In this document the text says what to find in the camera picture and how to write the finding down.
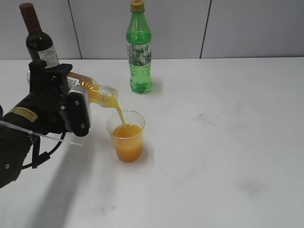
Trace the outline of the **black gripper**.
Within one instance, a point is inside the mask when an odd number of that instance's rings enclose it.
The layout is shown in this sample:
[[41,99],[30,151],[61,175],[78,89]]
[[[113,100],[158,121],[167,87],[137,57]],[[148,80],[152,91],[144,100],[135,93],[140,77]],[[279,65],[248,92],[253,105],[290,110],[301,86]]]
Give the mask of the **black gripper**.
[[[28,66],[29,94],[7,112],[2,121],[42,135],[65,132],[60,107],[66,103],[67,75],[73,66],[59,64],[45,70],[45,60],[34,60]],[[51,80],[46,82],[46,75]]]

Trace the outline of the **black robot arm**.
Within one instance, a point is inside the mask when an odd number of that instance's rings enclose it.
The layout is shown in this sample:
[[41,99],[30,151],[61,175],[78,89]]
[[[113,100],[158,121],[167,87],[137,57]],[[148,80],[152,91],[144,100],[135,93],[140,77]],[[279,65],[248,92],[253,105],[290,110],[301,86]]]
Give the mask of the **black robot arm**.
[[1,125],[0,127],[0,186],[15,181],[32,145],[39,135],[67,132],[61,106],[68,95],[67,74],[71,64],[48,68],[44,60],[29,63],[29,94],[17,103],[1,121],[16,125],[31,134]]

